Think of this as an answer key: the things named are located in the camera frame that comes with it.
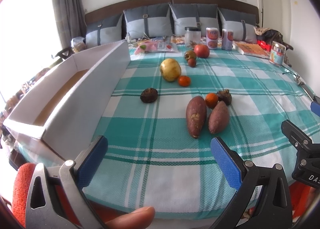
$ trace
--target snack package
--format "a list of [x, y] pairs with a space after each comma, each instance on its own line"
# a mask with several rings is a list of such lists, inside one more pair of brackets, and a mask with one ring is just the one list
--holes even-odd
[[134, 54], [140, 53], [153, 53], [153, 52], [179, 52], [177, 45], [171, 42], [164, 41], [146, 41], [141, 42], [134, 52]]
[[86, 49], [83, 37], [76, 37], [71, 40], [71, 49], [73, 52], [80, 52]]

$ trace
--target gray curtain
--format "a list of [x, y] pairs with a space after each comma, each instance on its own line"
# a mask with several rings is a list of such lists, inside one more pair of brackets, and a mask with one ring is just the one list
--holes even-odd
[[81, 0], [52, 0], [54, 16], [62, 48], [71, 44], [71, 39], [86, 35], [84, 10]]

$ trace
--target headboard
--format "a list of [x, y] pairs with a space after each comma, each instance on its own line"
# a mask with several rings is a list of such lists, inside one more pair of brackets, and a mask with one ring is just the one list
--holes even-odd
[[[95, 23], [109, 16], [114, 16], [122, 13], [123, 10], [132, 9], [141, 6], [150, 6], [162, 3], [174, 4], [217, 4], [220, 8], [236, 10], [244, 13], [254, 14], [256, 23], [259, 23], [259, 9], [256, 6], [237, 1], [237, 0], [126, 0], [103, 8], [99, 8], [85, 14], [84, 19], [86, 24]], [[122, 18], [122, 39], [126, 36], [126, 24], [124, 17]]]
[[172, 0], [174, 4], [217, 4], [220, 8], [236, 10], [243, 13], [254, 14], [256, 23], [259, 23], [259, 9], [256, 6], [238, 0]]
[[162, 3], [171, 3], [171, 0], [126, 0], [87, 13], [84, 16], [84, 20], [88, 25], [106, 17], [122, 13], [123, 10]]

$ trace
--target sweet potato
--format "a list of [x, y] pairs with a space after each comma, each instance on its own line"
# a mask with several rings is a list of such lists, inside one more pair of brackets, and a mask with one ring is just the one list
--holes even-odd
[[198, 138], [207, 118], [207, 106], [201, 96], [190, 100], [186, 109], [188, 132], [193, 138]]
[[209, 115], [208, 126], [212, 134], [222, 132], [228, 125], [230, 114], [225, 102], [219, 101]]

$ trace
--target white cardboard box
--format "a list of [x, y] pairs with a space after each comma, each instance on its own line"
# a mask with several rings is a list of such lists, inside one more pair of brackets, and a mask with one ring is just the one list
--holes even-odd
[[[4, 125], [23, 147], [46, 160], [62, 164], [64, 160], [75, 159], [91, 143], [101, 115], [129, 62], [126, 41], [70, 56], [35, 84]], [[82, 77], [78, 75], [87, 69]], [[76, 73], [81, 77], [78, 81], [74, 79]], [[61, 90], [72, 79], [75, 85], [63, 96]], [[47, 109], [58, 94], [62, 99], [39, 121], [44, 108]]]

